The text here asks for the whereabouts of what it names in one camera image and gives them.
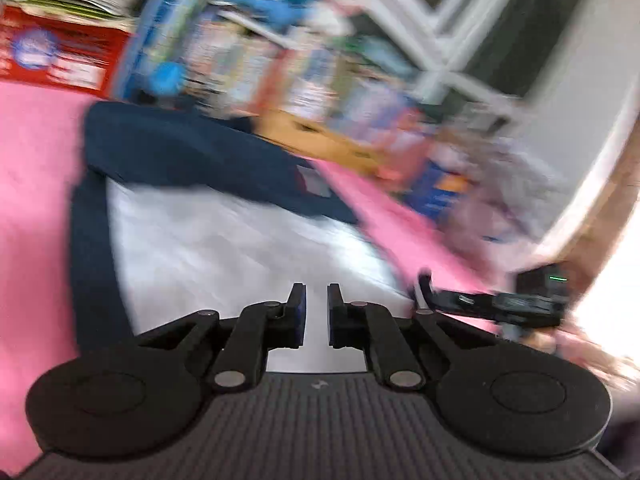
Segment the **row of books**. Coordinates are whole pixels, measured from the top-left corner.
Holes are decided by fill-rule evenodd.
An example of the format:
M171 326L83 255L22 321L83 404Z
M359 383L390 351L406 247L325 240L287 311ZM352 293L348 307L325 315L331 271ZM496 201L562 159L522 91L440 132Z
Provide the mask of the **row of books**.
M194 105L216 118L270 110L318 122L385 160L421 158L432 118L409 86L416 68L390 40L356 25L374 0L317 0L278 32L224 0L149 0L126 49L113 93L131 102ZM149 92L163 62L186 68L172 98Z

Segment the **wooden drawer organizer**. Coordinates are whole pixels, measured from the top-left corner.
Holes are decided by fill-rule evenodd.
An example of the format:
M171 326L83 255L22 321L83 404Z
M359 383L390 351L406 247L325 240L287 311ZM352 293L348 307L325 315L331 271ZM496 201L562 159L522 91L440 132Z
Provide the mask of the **wooden drawer organizer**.
M376 174L385 162L385 157L374 148L283 110L270 110L258 116L256 132L292 154L333 162L358 174Z

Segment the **blue plush ball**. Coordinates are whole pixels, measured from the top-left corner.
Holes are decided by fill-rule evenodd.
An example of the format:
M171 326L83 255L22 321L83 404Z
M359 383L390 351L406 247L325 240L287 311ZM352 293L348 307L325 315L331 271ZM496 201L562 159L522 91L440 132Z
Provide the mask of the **blue plush ball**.
M178 62L158 64L148 77L149 92L159 98L172 98L182 91L186 68Z

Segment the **white and navy jacket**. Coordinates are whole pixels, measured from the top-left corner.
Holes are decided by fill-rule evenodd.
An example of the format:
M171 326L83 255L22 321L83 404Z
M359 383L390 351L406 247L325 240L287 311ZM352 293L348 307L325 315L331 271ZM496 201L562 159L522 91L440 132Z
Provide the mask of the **white and navy jacket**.
M272 372L360 372L363 355L328 341L326 290L411 302L395 266L309 162L245 119L119 102L82 123L84 174L70 205L70 288L81 351L201 310L234 318L306 287L303 345L273 350Z

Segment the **pink bunny towel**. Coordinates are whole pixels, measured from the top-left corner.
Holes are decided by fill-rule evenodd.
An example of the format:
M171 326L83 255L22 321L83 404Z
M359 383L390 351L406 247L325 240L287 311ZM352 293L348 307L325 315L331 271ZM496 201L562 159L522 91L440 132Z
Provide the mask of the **pink bunny towel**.
M8 474L39 455L24 410L29 387L76 356L68 203L82 171L81 123L93 101L73 91L1 85L1 469ZM317 168L363 214L364 230L406 280L431 269L438 287L484 289L420 214L350 170L329 162Z

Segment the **blue box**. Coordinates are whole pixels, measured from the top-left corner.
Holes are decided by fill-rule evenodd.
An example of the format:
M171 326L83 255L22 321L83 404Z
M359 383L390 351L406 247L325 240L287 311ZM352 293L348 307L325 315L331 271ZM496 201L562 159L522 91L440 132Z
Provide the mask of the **blue box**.
M470 187L468 169L465 158L453 162L429 159L402 201L428 220L442 221Z

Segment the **red plastic crate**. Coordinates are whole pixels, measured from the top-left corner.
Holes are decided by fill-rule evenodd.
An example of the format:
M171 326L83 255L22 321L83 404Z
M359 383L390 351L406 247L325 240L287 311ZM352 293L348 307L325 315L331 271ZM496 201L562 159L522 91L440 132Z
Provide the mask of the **red plastic crate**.
M105 98L128 40L122 30L7 6L1 13L1 78Z

